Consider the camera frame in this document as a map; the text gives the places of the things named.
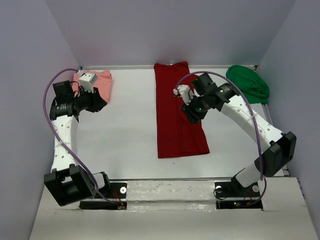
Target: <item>pink cloth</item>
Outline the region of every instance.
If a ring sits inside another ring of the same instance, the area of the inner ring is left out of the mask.
[[[105,100],[107,103],[110,101],[110,95],[111,95],[111,87],[112,87],[112,75],[109,70],[104,71],[89,71],[85,70],[84,73],[94,73],[97,75],[97,80],[95,81],[93,87],[98,88],[99,94],[103,100]],[[73,74],[73,81],[79,83],[80,76],[77,73]],[[77,84],[72,84],[73,91],[78,90]]]

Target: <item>crumpled green towel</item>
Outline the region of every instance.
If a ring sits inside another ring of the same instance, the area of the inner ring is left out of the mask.
[[[256,71],[245,66],[229,67],[225,76],[245,95],[250,104],[267,104],[269,87]]]

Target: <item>folded red cloth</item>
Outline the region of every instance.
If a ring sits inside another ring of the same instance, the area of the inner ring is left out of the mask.
[[[177,82],[190,73],[188,63],[156,63],[154,72],[158,158],[208,154],[210,151],[201,123],[189,123],[187,116],[180,110],[183,100],[173,93]],[[192,89],[191,81],[196,77],[188,77],[182,84]]]

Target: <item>red cloth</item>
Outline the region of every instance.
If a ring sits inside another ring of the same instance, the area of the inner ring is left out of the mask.
[[[175,158],[208,154],[209,148],[201,123],[191,124],[180,110],[181,97],[175,97],[173,89],[177,82],[189,74],[186,61],[173,65],[154,65],[156,83],[156,123],[158,158]],[[187,78],[182,84],[192,87]]]

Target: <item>wall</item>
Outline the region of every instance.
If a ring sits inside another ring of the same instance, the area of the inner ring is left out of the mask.
[[[2,0],[0,33],[0,239],[27,240],[53,161],[42,95],[78,63],[43,0]]]
[[[252,65],[295,0],[46,0],[81,66]]]
[[[276,127],[297,136],[290,173],[300,178],[320,237],[320,1],[298,0],[258,67]]]

